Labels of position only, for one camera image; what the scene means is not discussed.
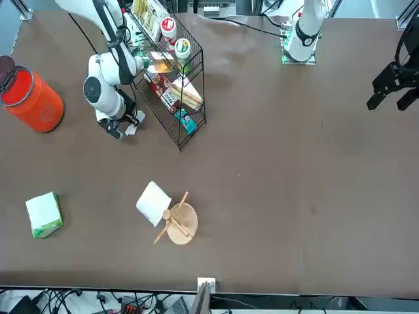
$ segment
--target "orange container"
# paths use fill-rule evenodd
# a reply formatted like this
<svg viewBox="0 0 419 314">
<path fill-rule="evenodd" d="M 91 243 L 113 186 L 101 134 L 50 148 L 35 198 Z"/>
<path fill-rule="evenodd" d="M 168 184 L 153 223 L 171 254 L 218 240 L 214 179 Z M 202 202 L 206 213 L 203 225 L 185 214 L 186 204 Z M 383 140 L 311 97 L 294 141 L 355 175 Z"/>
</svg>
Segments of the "orange container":
<svg viewBox="0 0 419 314">
<path fill-rule="evenodd" d="M 37 73 L 22 66 L 16 69 L 16 78 L 0 95 L 0 103 L 33 130 L 52 131 L 64 113 L 62 99 Z"/>
</svg>

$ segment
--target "table surface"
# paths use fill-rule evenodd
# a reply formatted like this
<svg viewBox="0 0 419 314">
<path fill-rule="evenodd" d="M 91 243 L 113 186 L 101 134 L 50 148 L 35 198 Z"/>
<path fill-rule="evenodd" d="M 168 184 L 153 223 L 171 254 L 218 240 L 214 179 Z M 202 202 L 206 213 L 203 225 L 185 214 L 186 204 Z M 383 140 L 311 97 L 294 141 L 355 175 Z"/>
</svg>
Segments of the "table surface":
<svg viewBox="0 0 419 314">
<path fill-rule="evenodd" d="M 419 108 L 367 110 L 393 59 L 391 20 L 326 20 L 316 66 L 280 65 L 278 39 L 183 15 L 204 49 L 208 125 L 182 152 L 152 112 L 115 141 L 82 94 L 92 50 L 64 12 L 36 12 L 14 59 L 64 99 L 33 133 L 0 111 L 0 282 L 219 292 L 418 296 Z M 247 22 L 268 27 L 258 17 Z M 89 22 L 82 26 L 103 37 Z M 189 191 L 196 238 L 177 246 L 136 209 L 149 181 Z M 31 238 L 25 201 L 60 195 L 64 227 Z"/>
</svg>

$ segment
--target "white robotic arm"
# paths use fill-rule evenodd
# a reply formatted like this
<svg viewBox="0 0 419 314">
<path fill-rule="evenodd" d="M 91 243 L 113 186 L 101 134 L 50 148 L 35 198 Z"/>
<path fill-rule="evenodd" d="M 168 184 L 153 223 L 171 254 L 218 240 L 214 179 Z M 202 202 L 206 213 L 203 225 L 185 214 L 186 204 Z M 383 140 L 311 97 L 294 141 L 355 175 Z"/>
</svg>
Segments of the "white robotic arm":
<svg viewBox="0 0 419 314">
<path fill-rule="evenodd" d="M 304 1 L 301 17 L 295 23 L 290 42 L 285 47 L 295 61 L 304 62 L 313 54 L 326 14 L 325 0 Z"/>
<path fill-rule="evenodd" d="M 139 124 L 136 118 L 136 104 L 115 85 L 129 85 L 135 75 L 143 69 L 142 59 L 134 58 L 126 44 L 125 32 L 139 31 L 129 15 L 123 15 L 117 0 L 56 0 L 64 10 L 77 14 L 95 23 L 107 40 L 109 52 L 97 54 L 89 59 L 88 77 L 83 91 L 86 100 L 97 111 L 108 118 L 99 121 L 113 137 L 121 138 L 122 134 L 114 127 L 114 121 L 129 121 Z"/>
</svg>

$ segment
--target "tissue box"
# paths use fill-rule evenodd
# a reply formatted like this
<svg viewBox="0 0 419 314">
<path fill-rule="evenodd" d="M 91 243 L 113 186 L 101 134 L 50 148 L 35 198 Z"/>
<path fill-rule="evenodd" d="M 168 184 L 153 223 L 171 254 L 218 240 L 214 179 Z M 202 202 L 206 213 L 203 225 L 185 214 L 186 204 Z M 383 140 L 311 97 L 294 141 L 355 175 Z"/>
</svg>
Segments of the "tissue box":
<svg viewBox="0 0 419 314">
<path fill-rule="evenodd" d="M 52 192 L 26 201 L 26 208 L 35 239 L 46 238 L 63 226 L 57 196 Z"/>
</svg>

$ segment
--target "white paper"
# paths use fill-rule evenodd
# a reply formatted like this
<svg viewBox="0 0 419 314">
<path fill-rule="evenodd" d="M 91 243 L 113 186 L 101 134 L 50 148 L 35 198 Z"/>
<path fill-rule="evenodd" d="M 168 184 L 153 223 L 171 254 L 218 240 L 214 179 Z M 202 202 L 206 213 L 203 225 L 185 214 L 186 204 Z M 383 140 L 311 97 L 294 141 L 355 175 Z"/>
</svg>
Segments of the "white paper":
<svg viewBox="0 0 419 314">
<path fill-rule="evenodd" d="M 145 118 L 145 113 L 142 112 L 141 110 L 137 110 L 137 114 L 136 114 L 136 118 L 138 119 L 139 123 L 142 123 L 144 118 Z M 138 126 L 135 126 L 133 124 L 130 124 L 126 130 L 125 130 L 125 134 L 126 135 L 134 135 L 137 131 Z"/>
<path fill-rule="evenodd" d="M 156 183 L 151 181 L 139 197 L 137 209 L 155 227 L 162 220 L 163 212 L 168 209 L 171 201 L 172 199 Z"/>
</svg>

